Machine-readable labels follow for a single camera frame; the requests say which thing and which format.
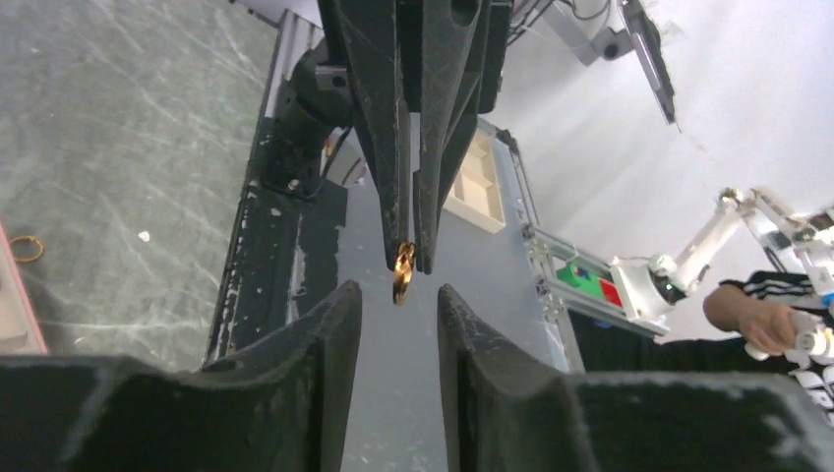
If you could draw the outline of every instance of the brass ring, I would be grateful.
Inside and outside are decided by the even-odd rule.
[[[400,306],[408,296],[408,285],[414,273],[414,259],[416,255],[414,243],[403,241],[396,252],[393,265],[393,304]]]
[[[37,253],[30,257],[30,258],[19,258],[15,255],[15,245],[20,243],[32,243],[37,246]],[[40,240],[37,236],[18,236],[17,238],[12,238],[9,240],[9,248],[12,250],[12,258],[14,258],[15,262],[18,264],[28,264],[37,261],[38,259],[43,257],[43,253],[46,252],[46,245],[43,241]]]

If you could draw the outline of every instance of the red block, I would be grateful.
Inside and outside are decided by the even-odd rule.
[[[620,299],[620,293],[617,291],[616,285],[601,278],[600,287],[602,288],[602,294],[606,300],[617,305],[618,307],[623,305],[623,300]]]

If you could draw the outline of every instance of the black and white shirt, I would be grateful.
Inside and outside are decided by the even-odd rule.
[[[823,305],[822,298],[813,291],[810,280],[804,274],[759,271],[746,282],[725,280],[721,284],[735,285],[750,297],[768,302],[789,305],[822,317],[834,327],[834,317]],[[822,407],[828,422],[834,426],[834,364],[812,363],[807,369],[794,369],[788,373],[808,392],[813,402]]]
[[[747,281],[725,280],[721,284],[735,285],[750,297],[819,315],[834,327],[834,318],[824,309],[821,298],[813,293],[810,281],[803,274],[759,271]],[[759,362],[746,353],[746,341],[740,336],[658,344],[623,329],[601,328],[581,314],[571,313],[570,318],[588,372],[744,372],[790,376],[822,407],[828,422],[834,426],[834,365],[812,364],[800,369],[785,356]]]

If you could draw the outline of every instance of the hand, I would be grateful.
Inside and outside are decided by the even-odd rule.
[[[795,310],[788,305],[762,302],[758,310],[739,318],[739,331],[753,347],[771,356],[793,349],[797,330],[791,322]]]

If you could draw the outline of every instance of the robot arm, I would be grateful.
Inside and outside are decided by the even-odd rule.
[[[712,218],[676,257],[653,256],[647,264],[615,259],[611,274],[633,323],[656,323],[677,302],[690,296],[703,280],[709,263],[742,225],[764,215],[794,248],[814,290],[829,307],[834,301],[834,241],[825,236],[834,227],[834,208],[812,218],[796,215],[793,208],[764,187],[743,193],[724,190]]]

